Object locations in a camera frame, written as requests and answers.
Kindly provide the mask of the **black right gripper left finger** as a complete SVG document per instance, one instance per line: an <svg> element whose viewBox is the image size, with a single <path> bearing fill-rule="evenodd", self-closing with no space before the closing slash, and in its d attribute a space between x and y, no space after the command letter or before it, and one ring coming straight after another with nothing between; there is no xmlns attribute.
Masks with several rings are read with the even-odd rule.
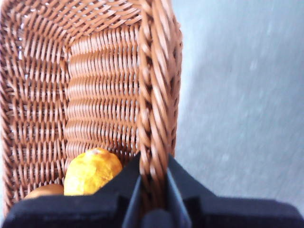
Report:
<svg viewBox="0 0 304 228"><path fill-rule="evenodd" d="M6 228L119 228L139 177L139 155L92 195L41 196L15 204Z"/></svg>

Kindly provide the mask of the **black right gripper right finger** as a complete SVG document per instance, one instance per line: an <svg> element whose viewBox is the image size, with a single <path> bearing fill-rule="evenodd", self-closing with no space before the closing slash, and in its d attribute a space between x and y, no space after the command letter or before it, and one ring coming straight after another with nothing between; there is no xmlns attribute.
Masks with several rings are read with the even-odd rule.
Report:
<svg viewBox="0 0 304 228"><path fill-rule="evenodd" d="M168 170L194 228L299 228L301 214L274 199L218 196L194 179L172 156Z"/></svg>

